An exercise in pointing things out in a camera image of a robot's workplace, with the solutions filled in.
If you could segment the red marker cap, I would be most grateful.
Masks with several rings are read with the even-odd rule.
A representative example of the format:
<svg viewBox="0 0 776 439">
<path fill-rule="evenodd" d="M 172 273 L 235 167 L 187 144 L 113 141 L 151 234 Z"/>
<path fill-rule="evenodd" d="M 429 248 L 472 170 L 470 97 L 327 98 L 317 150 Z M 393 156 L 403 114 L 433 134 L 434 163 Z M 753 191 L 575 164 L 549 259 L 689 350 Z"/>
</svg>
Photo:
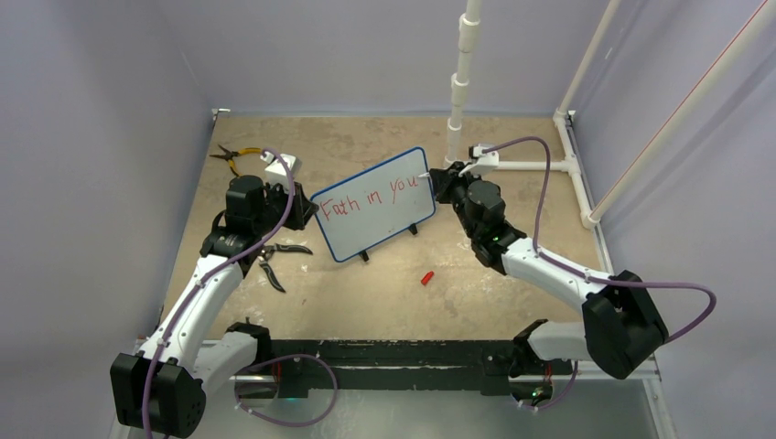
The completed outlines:
<svg viewBox="0 0 776 439">
<path fill-rule="evenodd" d="M 426 286 L 430 280 L 434 277 L 435 273 L 433 271 L 428 272 L 424 275 L 424 277 L 421 279 L 421 285 Z"/>
</svg>

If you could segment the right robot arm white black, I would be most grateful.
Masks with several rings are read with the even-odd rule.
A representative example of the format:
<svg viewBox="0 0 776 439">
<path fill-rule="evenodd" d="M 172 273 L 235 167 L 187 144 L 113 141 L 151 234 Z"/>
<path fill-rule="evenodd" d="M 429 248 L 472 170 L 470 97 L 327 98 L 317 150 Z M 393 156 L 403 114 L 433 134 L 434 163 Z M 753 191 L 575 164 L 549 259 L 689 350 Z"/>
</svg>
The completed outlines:
<svg viewBox="0 0 776 439">
<path fill-rule="evenodd" d="M 648 289 L 635 273 L 610 275 L 542 249 L 505 218 L 498 185 L 464 172 L 460 162 L 432 168 L 435 200 L 452 207 L 477 260 L 539 287 L 577 311 L 577 323 L 538 319 L 513 340 L 512 376 L 555 360 L 592 361 L 623 380 L 669 340 Z"/>
</svg>

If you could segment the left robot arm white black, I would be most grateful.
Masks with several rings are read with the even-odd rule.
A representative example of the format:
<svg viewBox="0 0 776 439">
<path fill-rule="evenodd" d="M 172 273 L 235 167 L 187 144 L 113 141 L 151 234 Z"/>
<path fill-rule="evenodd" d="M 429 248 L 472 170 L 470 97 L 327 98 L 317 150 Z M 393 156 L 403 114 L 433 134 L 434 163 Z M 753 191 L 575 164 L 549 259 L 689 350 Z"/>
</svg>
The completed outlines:
<svg viewBox="0 0 776 439">
<path fill-rule="evenodd" d="M 191 278 L 167 317 L 135 354 L 119 354 L 110 368 L 118 423 L 147 435 L 188 438 L 211 393 L 245 368 L 270 368 L 266 328 L 236 323 L 211 352 L 202 343 L 226 299 L 280 228 L 302 230 L 318 208 L 298 182 L 271 185 L 256 176 L 233 178 L 225 208 L 214 218 Z"/>
</svg>

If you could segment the blue framed whiteboard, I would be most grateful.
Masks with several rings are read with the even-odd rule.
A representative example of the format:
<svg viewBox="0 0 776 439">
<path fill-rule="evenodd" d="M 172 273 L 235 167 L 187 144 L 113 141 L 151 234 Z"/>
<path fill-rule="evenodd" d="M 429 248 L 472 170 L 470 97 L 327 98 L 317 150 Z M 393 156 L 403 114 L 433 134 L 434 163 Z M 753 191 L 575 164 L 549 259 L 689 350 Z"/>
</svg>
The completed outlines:
<svg viewBox="0 0 776 439">
<path fill-rule="evenodd" d="M 425 149 L 415 146 L 312 195 L 332 259 L 346 262 L 433 217 L 430 180 L 417 177 L 428 170 Z"/>
</svg>

